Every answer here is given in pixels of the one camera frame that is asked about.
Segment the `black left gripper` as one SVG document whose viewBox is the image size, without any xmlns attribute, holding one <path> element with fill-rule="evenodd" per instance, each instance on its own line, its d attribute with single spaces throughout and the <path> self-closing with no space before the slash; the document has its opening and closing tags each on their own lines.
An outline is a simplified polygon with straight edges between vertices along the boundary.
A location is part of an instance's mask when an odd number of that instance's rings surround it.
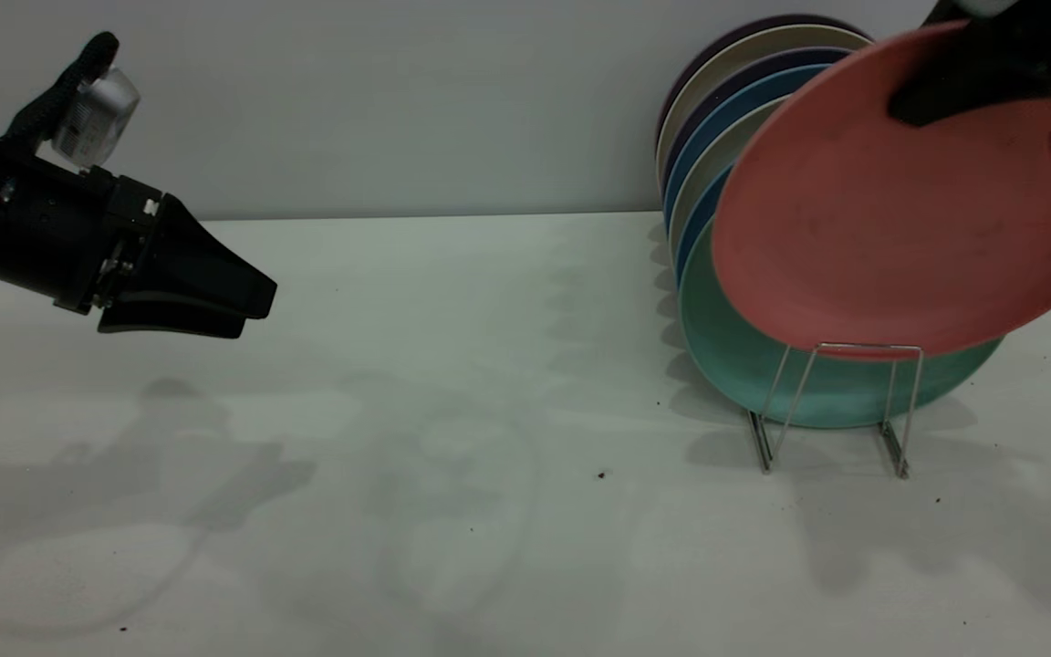
<svg viewBox="0 0 1051 657">
<path fill-rule="evenodd" d="M 101 308 L 104 334 L 208 338 L 241 337 L 279 290 L 176 196 L 27 150 L 0 152 L 0 280 L 64 310 Z"/>
</svg>

